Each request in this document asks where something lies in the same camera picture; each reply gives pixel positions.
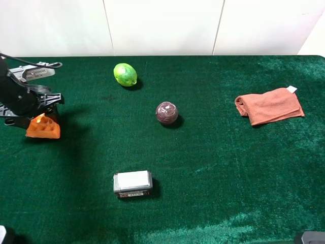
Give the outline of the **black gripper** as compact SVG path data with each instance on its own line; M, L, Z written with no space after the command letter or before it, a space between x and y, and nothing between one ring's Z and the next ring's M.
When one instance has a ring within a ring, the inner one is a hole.
M58 121L58 104L64 104L61 93L52 94L47 86L19 81L1 59L1 118L6 126L27 129L31 120L43 113Z

